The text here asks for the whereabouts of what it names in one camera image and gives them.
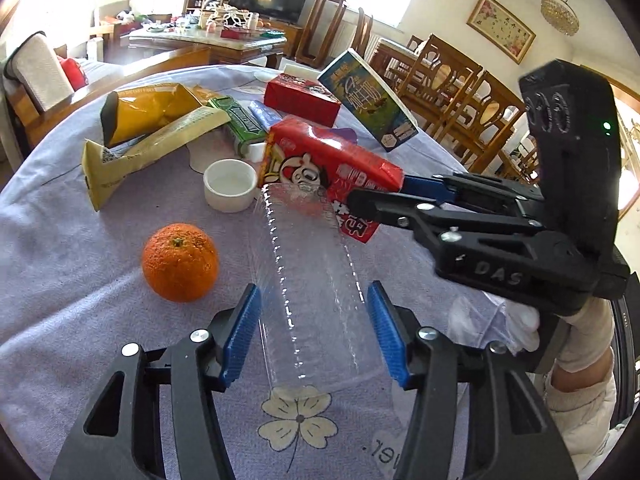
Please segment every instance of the marble tabletop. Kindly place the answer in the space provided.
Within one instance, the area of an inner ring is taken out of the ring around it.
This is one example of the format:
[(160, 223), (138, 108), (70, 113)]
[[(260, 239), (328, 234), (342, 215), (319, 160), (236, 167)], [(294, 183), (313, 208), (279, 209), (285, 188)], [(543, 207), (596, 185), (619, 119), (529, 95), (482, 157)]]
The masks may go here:
[(159, 39), (159, 40), (177, 40), (177, 41), (189, 41), (190, 43), (202, 43), (212, 46), (220, 46), (223, 48), (231, 48), (233, 50), (250, 50), (252, 48), (265, 47), (271, 45), (272, 47), (277, 45), (284, 45), (287, 43), (287, 38), (284, 36), (281, 38), (253, 38), (248, 41), (243, 40), (229, 40), (227, 38), (220, 38), (220, 32), (207, 32), (200, 28), (188, 28), (185, 32), (149, 32), (144, 28), (139, 30), (133, 30), (129, 33), (129, 40), (135, 38), (145, 39)]

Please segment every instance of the flower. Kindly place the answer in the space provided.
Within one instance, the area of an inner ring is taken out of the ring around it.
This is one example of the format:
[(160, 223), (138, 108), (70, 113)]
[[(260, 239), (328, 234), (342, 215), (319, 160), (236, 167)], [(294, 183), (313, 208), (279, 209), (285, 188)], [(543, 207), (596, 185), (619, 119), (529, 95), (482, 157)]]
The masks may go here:
[(276, 387), (271, 391), (269, 400), (263, 402), (262, 410), (278, 420), (261, 425), (258, 434), (269, 441), (274, 451), (284, 451), (294, 441), (297, 447), (300, 436), (310, 446), (324, 449), (327, 437), (338, 433), (338, 427), (332, 420), (318, 416), (330, 404), (331, 395), (320, 395), (313, 386), (305, 386), (295, 392)]

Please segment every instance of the crystal chandelier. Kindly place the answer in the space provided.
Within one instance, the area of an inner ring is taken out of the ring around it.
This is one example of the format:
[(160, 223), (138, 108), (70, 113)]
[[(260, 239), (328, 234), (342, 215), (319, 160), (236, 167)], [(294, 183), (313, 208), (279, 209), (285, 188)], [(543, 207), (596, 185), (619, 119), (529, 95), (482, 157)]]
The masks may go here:
[(569, 6), (569, 0), (542, 0), (540, 12), (555, 30), (567, 36), (573, 36), (580, 30), (580, 21)]

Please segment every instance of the yellow snack bag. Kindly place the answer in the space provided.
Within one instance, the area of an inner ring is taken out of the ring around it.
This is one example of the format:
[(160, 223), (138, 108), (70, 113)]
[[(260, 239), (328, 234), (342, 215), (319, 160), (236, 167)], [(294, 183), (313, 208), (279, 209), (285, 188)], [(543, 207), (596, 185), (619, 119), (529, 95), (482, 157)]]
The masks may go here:
[(178, 83), (111, 92), (100, 112), (104, 145), (112, 148), (152, 134), (200, 106), (197, 97)]

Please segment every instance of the small white bowl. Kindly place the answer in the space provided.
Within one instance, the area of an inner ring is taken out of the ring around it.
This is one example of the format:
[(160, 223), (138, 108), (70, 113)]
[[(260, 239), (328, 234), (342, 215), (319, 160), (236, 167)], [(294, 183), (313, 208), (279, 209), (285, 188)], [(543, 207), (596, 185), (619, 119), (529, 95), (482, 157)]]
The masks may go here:
[(238, 213), (254, 200), (258, 175), (246, 162), (224, 158), (205, 170), (203, 180), (204, 197), (213, 209)]

